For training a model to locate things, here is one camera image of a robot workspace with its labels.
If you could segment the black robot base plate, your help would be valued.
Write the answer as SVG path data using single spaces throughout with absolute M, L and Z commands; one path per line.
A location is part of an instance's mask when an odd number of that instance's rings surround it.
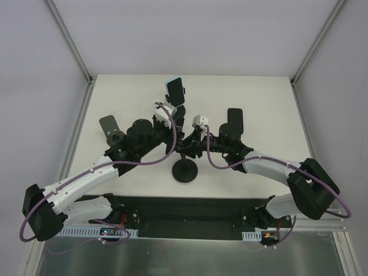
M 139 237 L 241 240 L 255 227 L 248 215 L 263 199 L 117 196 L 122 207 L 105 219 L 138 231 Z

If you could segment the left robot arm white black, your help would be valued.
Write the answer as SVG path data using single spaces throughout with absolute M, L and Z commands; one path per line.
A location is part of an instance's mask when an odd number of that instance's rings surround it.
M 185 109 L 159 104 L 151 121 L 136 120 L 119 140 L 88 168 L 54 184 L 26 189 L 19 237 L 22 242 L 43 242 L 56 236 L 65 226 L 85 221 L 121 224 L 122 204 L 112 193 L 93 200 L 79 198 L 101 184 L 112 181 L 137 166 L 151 166 L 166 160 L 183 138 Z

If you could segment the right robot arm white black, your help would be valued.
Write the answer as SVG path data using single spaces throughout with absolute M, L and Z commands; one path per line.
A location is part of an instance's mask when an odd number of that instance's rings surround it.
M 248 223 L 254 227 L 267 229 L 280 218 L 295 214 L 319 220 L 340 190 L 318 161 L 307 158 L 291 162 L 264 155 L 243 144 L 242 134 L 243 127 L 236 123 L 222 124 L 218 136 L 212 135 L 205 124 L 195 124 L 194 131 L 179 142 L 177 152 L 191 158 L 220 153 L 228 168 L 287 186 L 288 194 L 271 195 L 246 214 Z

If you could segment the black phone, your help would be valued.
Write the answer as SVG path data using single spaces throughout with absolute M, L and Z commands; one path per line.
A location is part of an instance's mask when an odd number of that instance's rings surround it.
M 227 110 L 228 123 L 231 123 L 242 135 L 244 133 L 243 110 L 240 108 L 229 108 Z
M 173 139 L 174 139 L 174 140 L 177 138 L 177 130 L 176 130 L 176 136 L 174 136 L 174 134 L 173 134 L 172 132 L 171 132 L 170 134 L 171 134 L 171 135 L 173 135 L 173 137 L 174 137 Z

